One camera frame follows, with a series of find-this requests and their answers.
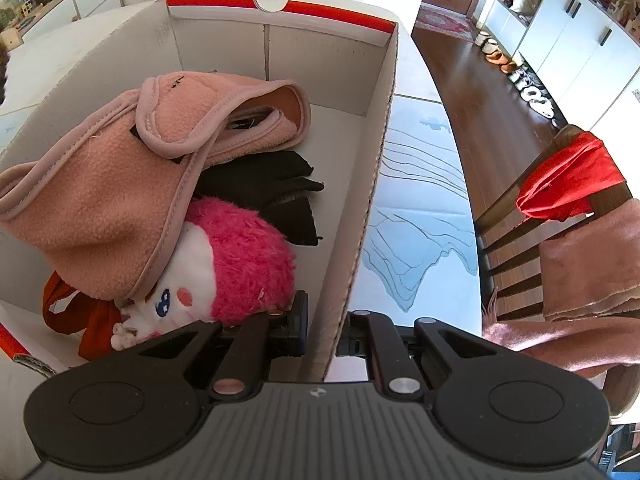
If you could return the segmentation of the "black dotted glove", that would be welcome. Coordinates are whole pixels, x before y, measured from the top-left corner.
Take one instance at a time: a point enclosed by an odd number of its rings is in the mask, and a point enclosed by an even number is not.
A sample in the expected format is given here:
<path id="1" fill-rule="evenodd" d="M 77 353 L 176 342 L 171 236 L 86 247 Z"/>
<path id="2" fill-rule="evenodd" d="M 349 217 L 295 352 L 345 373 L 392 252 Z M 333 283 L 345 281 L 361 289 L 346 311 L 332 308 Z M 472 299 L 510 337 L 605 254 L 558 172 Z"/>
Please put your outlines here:
<path id="1" fill-rule="evenodd" d="M 194 196 L 215 197 L 255 211 L 297 246 L 320 242 L 309 195 L 324 190 L 312 168 L 294 151 L 241 156 L 204 170 Z"/>

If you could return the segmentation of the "pink fleece hat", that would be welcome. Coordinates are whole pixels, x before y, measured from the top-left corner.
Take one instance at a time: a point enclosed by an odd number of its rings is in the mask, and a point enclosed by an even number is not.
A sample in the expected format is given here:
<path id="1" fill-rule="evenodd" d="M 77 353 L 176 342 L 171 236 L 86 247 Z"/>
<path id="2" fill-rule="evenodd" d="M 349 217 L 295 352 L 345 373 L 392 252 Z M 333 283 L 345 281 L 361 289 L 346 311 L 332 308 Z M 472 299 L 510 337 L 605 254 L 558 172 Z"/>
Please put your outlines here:
<path id="1" fill-rule="evenodd" d="M 290 80 L 151 77 L 36 162 L 4 170 L 2 226 L 86 295 L 141 298 L 168 265 L 201 172 L 292 148 L 310 118 L 305 91 Z"/>

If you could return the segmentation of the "red and white cardboard box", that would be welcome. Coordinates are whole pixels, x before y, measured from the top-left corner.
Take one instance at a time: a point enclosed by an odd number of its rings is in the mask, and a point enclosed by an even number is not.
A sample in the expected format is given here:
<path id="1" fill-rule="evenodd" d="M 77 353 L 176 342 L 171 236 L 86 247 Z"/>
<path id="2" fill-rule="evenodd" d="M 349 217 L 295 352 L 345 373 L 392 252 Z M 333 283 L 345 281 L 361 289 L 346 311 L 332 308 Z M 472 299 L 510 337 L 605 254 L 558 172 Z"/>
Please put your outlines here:
<path id="1" fill-rule="evenodd" d="M 157 0 L 25 44 L 82 55 L 1 155 L 1 298 L 36 305 L 49 271 L 99 299 L 160 279 L 201 172 L 245 152 L 301 154 L 323 182 L 321 235 L 296 250 L 311 347 L 274 378 L 326 376 L 346 315 L 390 117 L 394 23 L 317 3 Z"/>

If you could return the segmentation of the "pink penguin plush toy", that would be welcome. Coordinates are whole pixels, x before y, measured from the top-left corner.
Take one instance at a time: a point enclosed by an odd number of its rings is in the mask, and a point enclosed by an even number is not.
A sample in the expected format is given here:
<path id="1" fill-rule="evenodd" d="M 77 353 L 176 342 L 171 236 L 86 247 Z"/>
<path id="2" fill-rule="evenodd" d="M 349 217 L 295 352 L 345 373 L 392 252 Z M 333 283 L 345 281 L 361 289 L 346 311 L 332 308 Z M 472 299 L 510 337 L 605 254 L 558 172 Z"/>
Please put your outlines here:
<path id="1" fill-rule="evenodd" d="M 237 326 L 284 312 L 295 295 L 295 255 L 258 216 L 219 198 L 194 200 L 168 265 L 148 296 L 120 309 L 111 346 L 128 349 L 196 321 Z"/>

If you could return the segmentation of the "blue patterned table mat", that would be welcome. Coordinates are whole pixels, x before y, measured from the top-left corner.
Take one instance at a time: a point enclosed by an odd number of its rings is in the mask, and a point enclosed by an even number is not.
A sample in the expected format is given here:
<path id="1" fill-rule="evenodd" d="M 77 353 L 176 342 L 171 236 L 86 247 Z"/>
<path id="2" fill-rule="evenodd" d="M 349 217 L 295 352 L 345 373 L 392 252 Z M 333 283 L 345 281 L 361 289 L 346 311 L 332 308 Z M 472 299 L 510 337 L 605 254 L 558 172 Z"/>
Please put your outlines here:
<path id="1" fill-rule="evenodd" d="M 298 151 L 326 188 L 311 202 L 319 244 L 295 249 L 295 283 L 309 296 L 307 347 L 274 374 L 325 378 L 351 310 L 478 334 L 473 215 L 442 101 L 383 81 L 356 98 L 316 91 L 310 110 Z"/>

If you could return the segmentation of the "red cloth in box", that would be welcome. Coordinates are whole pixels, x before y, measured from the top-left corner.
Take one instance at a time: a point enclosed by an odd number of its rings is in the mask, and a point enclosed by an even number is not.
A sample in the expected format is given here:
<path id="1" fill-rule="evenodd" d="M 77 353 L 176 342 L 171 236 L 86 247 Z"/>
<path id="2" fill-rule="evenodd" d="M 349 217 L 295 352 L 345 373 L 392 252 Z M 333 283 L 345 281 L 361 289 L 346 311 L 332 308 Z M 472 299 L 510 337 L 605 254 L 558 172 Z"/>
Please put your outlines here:
<path id="1" fill-rule="evenodd" d="M 42 292 L 41 313 L 55 333 L 81 334 L 78 347 L 81 358 L 95 361 L 115 352 L 111 338 L 122 317 L 114 301 L 89 297 L 53 272 Z"/>

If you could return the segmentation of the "pink scarf on chair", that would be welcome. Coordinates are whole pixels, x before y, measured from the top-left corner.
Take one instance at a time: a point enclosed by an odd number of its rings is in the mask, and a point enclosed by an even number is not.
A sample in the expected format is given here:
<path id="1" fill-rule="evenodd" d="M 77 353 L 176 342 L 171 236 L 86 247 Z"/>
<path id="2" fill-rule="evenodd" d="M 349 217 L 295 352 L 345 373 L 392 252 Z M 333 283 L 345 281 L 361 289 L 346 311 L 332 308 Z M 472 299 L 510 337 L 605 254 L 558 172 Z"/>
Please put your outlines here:
<path id="1" fill-rule="evenodd" d="M 542 321 L 495 322 L 494 344 L 585 378 L 639 363 L 639 201 L 540 244 Z"/>

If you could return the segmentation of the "red cloth on chair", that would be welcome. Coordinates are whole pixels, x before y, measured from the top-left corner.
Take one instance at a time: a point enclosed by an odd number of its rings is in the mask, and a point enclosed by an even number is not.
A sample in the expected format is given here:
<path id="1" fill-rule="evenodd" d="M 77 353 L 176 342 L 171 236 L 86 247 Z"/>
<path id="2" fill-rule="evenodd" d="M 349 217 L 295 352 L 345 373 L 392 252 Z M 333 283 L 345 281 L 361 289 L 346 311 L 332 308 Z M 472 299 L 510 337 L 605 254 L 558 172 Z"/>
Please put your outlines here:
<path id="1" fill-rule="evenodd" d="M 591 195 L 625 182 L 604 143 L 581 132 L 525 179 L 515 206 L 528 218 L 565 221 L 591 214 Z"/>

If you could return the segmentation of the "red patterned rug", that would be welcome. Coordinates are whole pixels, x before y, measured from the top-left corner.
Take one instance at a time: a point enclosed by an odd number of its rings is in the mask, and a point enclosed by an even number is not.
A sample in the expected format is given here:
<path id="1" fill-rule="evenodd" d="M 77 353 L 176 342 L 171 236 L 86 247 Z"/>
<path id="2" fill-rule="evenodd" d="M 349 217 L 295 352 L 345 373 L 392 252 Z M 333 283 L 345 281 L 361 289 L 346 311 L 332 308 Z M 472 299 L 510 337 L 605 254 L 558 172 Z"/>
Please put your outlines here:
<path id="1" fill-rule="evenodd" d="M 420 4 L 414 27 L 467 42 L 473 42 L 476 36 L 475 27 L 464 14 L 425 2 Z"/>

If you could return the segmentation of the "white tall cabinet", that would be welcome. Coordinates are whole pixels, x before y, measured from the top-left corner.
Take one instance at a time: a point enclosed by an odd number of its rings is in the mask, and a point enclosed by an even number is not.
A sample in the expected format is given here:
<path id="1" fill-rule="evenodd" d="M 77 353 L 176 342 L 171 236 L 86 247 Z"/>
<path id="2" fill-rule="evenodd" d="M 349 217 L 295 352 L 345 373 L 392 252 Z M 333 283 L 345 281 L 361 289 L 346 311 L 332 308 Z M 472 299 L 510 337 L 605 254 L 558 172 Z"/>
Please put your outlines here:
<path id="1" fill-rule="evenodd" d="M 541 0 L 526 24 L 497 0 L 485 22 L 507 55 L 522 58 L 565 119 L 593 128 L 639 69 L 639 44 L 592 0 Z"/>

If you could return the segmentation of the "white wooden sideboard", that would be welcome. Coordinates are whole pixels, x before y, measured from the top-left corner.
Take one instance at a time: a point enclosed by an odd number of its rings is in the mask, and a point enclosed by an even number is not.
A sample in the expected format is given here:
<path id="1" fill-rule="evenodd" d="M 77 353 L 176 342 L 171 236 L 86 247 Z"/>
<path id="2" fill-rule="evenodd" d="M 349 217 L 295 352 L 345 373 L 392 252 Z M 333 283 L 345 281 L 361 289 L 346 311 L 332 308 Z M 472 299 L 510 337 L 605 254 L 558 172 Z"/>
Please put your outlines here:
<path id="1" fill-rule="evenodd" d="M 124 0 L 51 0 L 37 10 L 30 11 L 21 24 L 13 29 L 17 33 L 18 43 L 24 44 L 52 30 L 123 5 Z"/>

